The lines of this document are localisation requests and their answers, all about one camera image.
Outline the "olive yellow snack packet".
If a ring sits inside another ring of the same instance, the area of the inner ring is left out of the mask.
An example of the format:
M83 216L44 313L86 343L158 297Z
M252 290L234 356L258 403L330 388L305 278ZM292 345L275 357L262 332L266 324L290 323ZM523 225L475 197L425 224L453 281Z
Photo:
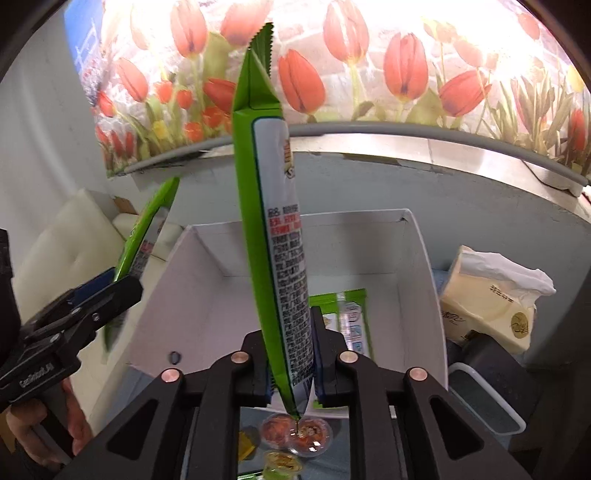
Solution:
M259 429L246 426L238 432L238 461L250 460L260 445Z

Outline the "green snack bag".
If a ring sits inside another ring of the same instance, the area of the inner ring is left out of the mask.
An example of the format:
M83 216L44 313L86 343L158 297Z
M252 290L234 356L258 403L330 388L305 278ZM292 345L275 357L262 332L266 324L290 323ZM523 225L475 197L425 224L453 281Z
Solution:
M366 300L367 291L355 289L312 295L308 303L321 309L325 328L341 333L349 350L372 358Z
M273 24L249 42L232 101L238 197L266 355L284 409L301 419L315 357L300 202L283 107L270 80Z
M144 206L125 241L113 281L125 276L140 279L174 202L179 177L167 179Z

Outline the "red jelly cup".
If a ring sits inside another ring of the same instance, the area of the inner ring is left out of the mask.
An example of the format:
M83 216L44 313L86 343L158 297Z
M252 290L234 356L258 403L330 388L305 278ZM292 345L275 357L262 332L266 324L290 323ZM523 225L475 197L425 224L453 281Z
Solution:
M290 415L276 413L263 420L259 427L259 435L267 447L286 450L290 445L290 435L294 429L296 429L296 421Z
M332 444L332 428L318 417L303 417L290 431L287 449L301 458L315 458Z

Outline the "yellow jelly cup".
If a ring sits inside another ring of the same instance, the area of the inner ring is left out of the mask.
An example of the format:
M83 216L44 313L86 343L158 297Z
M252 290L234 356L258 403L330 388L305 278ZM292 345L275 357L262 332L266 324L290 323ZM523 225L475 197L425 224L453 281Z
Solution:
M264 456L264 480L294 480L303 471L296 456L283 451L269 451Z

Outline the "white leather sofa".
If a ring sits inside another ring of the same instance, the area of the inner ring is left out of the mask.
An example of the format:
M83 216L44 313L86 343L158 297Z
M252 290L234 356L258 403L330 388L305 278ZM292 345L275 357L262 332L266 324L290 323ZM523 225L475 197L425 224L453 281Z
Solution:
M118 213L105 194L81 189L70 197L16 269L13 286L23 320L113 267L135 221L132 214ZM72 384L94 433L117 414L117 390L129 362L129 344L182 232L179 225L164 224L141 277L142 300L127 312L112 350L104 350L98 335L80 352L81 368Z

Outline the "blue tablecloth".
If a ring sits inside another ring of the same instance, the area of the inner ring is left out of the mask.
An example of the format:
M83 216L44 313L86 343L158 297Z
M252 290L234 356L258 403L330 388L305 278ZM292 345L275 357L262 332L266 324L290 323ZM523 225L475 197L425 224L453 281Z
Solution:
M308 281L312 294L335 295L339 292L363 290L363 315L373 360L381 366L403 371L420 365L438 379L447 378L445 341L435 328L438 303L427 300L429 281L415 272L406 274L314 276ZM132 345L146 333L144 320L129 316L117 350L118 364L103 387L89 415L94 432L100 432L153 379L168 367L169 354L174 352L178 368L185 373L205 368L238 348L243 337L256 330L259 323L252 315L256 310L252 287L245 277L223 277L214 297L195 307L201 314L213 308L211 316L200 315L191 327L184 327L164 344L163 352L152 351L147 368L132 355ZM322 409L308 405L308 416L322 418L332 429L332 442L317 456L301 458L302 479L348 479L349 419L348 411Z

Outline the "grey rimmed black basket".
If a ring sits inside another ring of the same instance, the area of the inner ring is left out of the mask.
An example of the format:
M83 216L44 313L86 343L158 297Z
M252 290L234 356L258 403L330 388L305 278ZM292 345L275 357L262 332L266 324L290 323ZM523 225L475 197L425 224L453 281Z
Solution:
M449 390L497 436L523 433L540 400L534 377L493 337L446 342Z

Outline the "white cardboard box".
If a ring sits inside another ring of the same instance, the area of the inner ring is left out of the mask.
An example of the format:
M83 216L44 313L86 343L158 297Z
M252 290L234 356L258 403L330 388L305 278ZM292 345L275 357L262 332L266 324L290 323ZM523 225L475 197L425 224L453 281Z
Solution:
M422 367L448 384L445 335L431 265L408 209L301 216L307 279L284 302L363 289L372 358L405 372ZM130 345L131 365L152 377L180 355L184 373L235 352L259 329L242 224L192 225L174 246Z

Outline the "tissue pack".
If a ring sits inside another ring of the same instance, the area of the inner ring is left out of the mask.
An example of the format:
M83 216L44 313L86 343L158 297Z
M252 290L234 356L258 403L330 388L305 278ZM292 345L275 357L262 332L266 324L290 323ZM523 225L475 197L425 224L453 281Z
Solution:
M523 354L531 345L537 300L555 293L545 272L462 245L440 295L446 337L462 344L471 332L483 333L509 353Z

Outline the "tulip poster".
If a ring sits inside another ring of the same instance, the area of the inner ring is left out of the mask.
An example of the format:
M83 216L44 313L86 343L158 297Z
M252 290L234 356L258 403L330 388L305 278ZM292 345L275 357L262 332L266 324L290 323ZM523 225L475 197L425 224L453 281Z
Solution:
M516 1L72 1L64 23L111 176L228 135L266 23L290 123L430 125L590 173L589 88Z

